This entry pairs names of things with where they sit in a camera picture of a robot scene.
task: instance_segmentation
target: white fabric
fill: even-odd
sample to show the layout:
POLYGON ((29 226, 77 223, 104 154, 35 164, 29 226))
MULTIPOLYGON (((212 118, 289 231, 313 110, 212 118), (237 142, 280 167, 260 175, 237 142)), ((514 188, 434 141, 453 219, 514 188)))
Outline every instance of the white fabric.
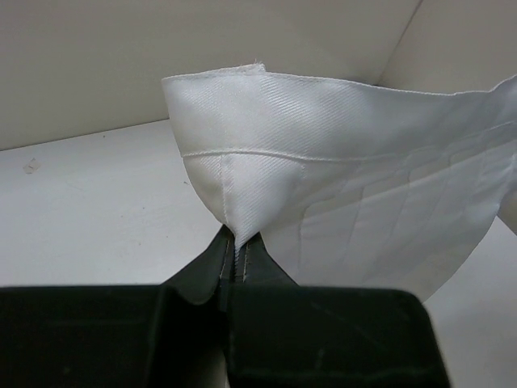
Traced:
POLYGON ((517 182, 517 77, 441 95, 248 65, 162 85, 201 200, 301 284, 425 299, 517 182))

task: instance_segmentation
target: black clamp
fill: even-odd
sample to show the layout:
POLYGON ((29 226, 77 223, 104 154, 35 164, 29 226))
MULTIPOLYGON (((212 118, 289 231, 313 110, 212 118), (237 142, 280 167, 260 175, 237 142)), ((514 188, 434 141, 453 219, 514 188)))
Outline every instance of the black clamp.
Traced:
POLYGON ((218 387, 213 349, 232 388, 450 386, 416 297, 299 286, 225 227, 162 285, 0 289, 2 386, 218 387))

